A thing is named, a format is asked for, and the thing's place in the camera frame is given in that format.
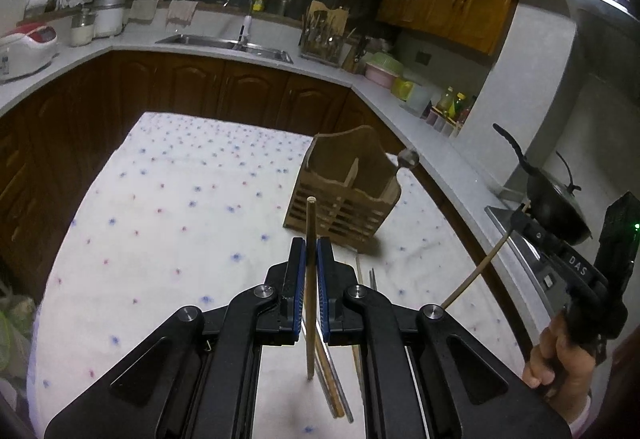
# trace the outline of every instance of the range hood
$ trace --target range hood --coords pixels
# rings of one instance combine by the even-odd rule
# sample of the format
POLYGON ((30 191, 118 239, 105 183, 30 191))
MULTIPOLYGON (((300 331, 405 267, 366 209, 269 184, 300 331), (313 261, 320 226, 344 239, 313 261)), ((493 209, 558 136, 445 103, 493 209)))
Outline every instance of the range hood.
POLYGON ((629 0, 566 0, 590 71, 640 104, 640 22, 629 0))

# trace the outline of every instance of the kitchen sink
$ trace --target kitchen sink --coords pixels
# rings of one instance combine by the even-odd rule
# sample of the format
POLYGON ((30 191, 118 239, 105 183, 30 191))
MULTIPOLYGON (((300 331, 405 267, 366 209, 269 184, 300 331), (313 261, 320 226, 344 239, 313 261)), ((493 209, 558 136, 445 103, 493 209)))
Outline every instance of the kitchen sink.
POLYGON ((267 58, 268 60, 276 60, 279 62, 285 62, 292 64, 293 60, 287 51, 280 51, 278 49, 271 49, 268 47, 262 47, 255 44, 238 45, 238 42, 233 40, 221 40, 219 38, 212 38, 209 36, 198 36, 192 34, 176 34, 158 40, 157 44, 180 44, 180 45, 194 45, 199 47, 214 47, 216 49, 228 49, 233 51, 241 51, 247 54, 253 54, 254 56, 260 56, 261 58, 267 58))

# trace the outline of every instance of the white tablecloth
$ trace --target white tablecloth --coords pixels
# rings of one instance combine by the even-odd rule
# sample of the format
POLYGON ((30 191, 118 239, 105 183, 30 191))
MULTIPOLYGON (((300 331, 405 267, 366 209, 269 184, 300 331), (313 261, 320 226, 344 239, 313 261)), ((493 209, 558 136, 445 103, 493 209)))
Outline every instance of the white tablecloth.
MULTIPOLYGON (((31 420, 49 421, 177 308, 227 305, 287 259, 282 222, 311 138, 229 122, 146 113, 84 196, 47 282, 30 361, 31 420)), ((407 170, 402 196, 362 257, 393 303, 441 303, 474 265, 407 170)), ((334 246, 337 260, 354 253, 334 246)), ((482 279, 450 313, 515 372, 523 360, 482 279)), ((355 423, 334 420, 305 347, 265 347, 254 437, 364 437, 350 347, 332 355, 355 423)))

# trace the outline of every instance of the stove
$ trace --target stove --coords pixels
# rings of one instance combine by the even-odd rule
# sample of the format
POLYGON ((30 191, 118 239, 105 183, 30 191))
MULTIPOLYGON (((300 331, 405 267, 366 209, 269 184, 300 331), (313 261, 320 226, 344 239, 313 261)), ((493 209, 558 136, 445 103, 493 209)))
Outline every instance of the stove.
MULTIPOLYGON (((484 211, 502 233, 509 228, 513 210, 487 206, 484 211)), ((569 301, 566 282, 549 264, 548 259, 516 232, 507 240, 540 295, 549 316, 555 316, 569 301)))

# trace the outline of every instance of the electrical outlet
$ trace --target electrical outlet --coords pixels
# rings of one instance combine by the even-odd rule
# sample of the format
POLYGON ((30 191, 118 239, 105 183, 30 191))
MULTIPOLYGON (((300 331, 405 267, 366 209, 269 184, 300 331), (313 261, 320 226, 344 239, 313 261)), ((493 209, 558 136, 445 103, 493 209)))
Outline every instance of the electrical outlet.
POLYGON ((429 62, 431 61, 431 55, 427 54, 427 53, 423 53, 422 51, 418 51, 417 53, 415 53, 415 62, 422 64, 424 66, 429 65, 429 62))

